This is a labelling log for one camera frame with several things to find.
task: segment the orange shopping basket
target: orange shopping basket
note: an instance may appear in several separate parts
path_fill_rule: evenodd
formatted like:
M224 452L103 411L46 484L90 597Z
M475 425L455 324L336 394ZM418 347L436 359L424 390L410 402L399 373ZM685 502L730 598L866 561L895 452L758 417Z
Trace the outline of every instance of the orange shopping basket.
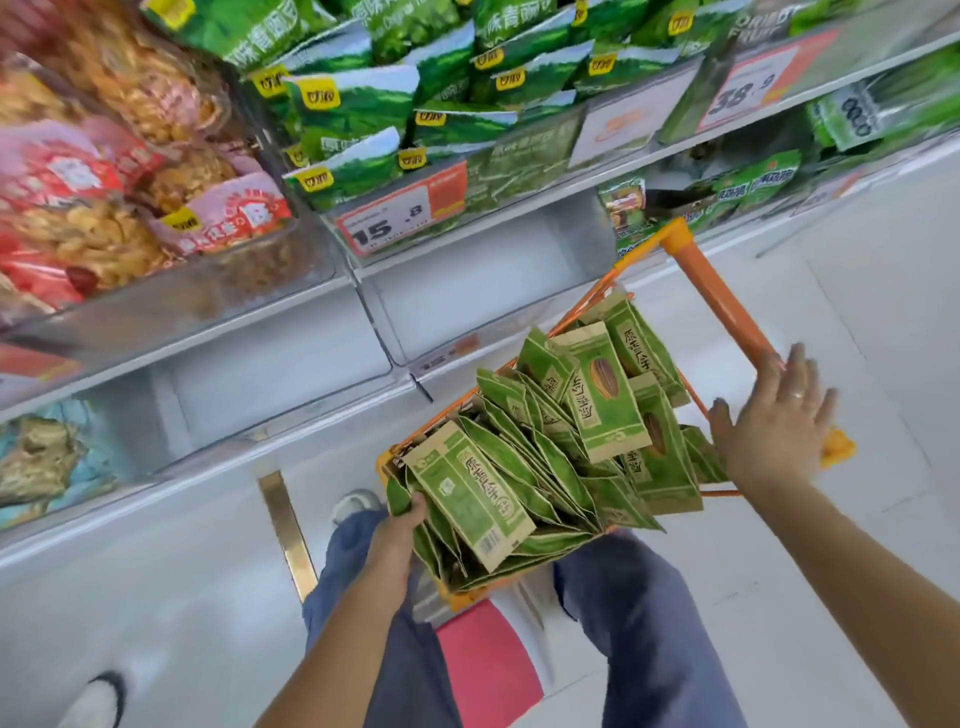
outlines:
M716 317L720 319L720 323L723 324L724 328L730 336L733 337L733 340L736 341L737 345L743 350L744 354L746 354L747 358L755 367L760 364L764 356L775 352L770 342L767 341L767 338L763 335L763 332L756 325L754 319L747 313L747 309L736 299L736 296L733 295L730 288L727 287L727 284L720 278L713 266L710 265L707 257L700 248L697 247L693 239L693 234L690 232L690 228L686 226L686 221L683 218L670 221L648 240L638 245L620 260L617 260L613 268L590 288L587 294L564 315L556 326L550 329L549 335L555 336L563 333L580 314L595 303L602 301L620 277L620 274L641 258L650 254L658 245L662 246L663 249L677 261L677 265L686 273L690 282L693 283L700 295L704 297L704 300L713 313L716 314ZM515 364L516 360L514 359L505 364L504 368L513 367ZM690 397L706 416L708 410L704 406L704 403L697 396L697 393L693 391L686 377L683 377L683 374L681 374L681 377L684 380L684 386L687 392L689 392ZM459 412L476 394L476 389L466 393L402 443L382 453L380 457L377 458L377 473L384 484L386 484L387 478L389 477L389 464L396 455L403 453L413 444L416 438L424 435L435 425L442 423L450 415ZM850 440L842 430L835 428L829 434L827 442L824 445L824 451L820 458L821 467L829 468L836 463L852 457L855 453L856 444ZM702 495L704 497L724 497L739 496L740 494L735 488L730 488L728 490L702 491ZM509 583L517 578L517 574L505 577L503 583ZM444 591L443 585L439 586L441 587L441 593L444 595L444 598L447 599L453 609L462 609L469 606L469 604L472 604L477 599L482 598L486 594L487 589L490 588L484 587L466 594L450 595Z

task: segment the fried snack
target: fried snack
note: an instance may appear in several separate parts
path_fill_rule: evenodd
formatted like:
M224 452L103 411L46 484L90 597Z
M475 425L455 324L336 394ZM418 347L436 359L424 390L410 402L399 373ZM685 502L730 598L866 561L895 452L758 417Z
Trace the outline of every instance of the fried snack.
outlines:
M101 290L127 285L168 260L150 229L122 203L34 207L16 215L13 225L67 266L90 271Z

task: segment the jeans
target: jeans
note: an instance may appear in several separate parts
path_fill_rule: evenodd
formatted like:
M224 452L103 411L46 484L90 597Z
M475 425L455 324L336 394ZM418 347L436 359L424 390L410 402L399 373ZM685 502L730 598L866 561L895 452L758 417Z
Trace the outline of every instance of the jeans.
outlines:
M359 573L385 511L364 511L330 539L320 582L303 603L307 649ZM604 728L743 728L746 721L680 574L627 531L554 564L564 609L607 658ZM444 655L408 598L394 617L365 728L462 726Z

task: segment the left hand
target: left hand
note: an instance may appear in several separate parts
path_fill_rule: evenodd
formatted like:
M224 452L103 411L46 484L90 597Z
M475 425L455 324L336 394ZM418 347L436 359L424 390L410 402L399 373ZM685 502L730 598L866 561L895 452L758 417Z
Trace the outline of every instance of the left hand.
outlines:
M426 518L422 493L413 494L413 508L402 516L389 516L373 532L367 563L361 576L376 590L376 598L390 614L403 604L410 577L410 554L414 550L414 528Z

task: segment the shoe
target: shoe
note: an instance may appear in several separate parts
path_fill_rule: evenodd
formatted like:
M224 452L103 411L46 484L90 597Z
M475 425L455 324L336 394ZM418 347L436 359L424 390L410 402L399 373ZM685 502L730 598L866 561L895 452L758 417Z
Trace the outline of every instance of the shoe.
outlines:
M57 728L117 728L126 698L127 690L119 673L97 675L73 701Z

